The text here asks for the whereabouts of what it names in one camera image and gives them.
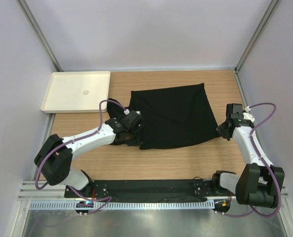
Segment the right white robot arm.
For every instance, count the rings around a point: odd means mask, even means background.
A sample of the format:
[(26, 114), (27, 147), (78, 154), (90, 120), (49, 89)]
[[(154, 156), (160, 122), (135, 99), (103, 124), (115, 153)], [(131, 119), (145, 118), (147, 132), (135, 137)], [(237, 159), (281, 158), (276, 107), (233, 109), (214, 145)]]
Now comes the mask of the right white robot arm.
[(241, 175), (218, 170), (212, 176), (211, 191), (218, 196), (230, 191), (239, 204), (277, 208), (281, 203), (284, 170), (265, 154), (255, 134), (257, 126), (250, 107), (227, 104), (226, 119), (217, 127), (220, 136), (234, 140), (246, 164)]

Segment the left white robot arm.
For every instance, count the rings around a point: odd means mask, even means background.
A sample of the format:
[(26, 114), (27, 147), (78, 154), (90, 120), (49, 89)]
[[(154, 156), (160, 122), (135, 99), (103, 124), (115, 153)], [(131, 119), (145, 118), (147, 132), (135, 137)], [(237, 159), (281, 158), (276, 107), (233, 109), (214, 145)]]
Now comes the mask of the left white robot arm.
[(83, 170), (73, 169), (72, 161), (104, 145), (141, 145), (136, 135), (142, 124), (140, 111), (125, 110), (118, 118), (111, 118), (78, 135), (63, 138), (51, 135), (34, 159), (37, 174), (43, 175), (50, 186), (62, 184), (72, 194), (88, 198), (95, 189), (94, 181)]

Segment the black tank top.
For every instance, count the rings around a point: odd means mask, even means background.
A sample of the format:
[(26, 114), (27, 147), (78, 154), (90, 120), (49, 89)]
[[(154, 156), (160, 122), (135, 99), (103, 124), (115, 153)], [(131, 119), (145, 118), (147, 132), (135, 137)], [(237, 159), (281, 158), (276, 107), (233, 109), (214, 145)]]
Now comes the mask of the black tank top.
[(144, 124), (136, 137), (141, 150), (174, 149), (219, 137), (204, 84), (132, 91), (129, 110), (140, 111)]

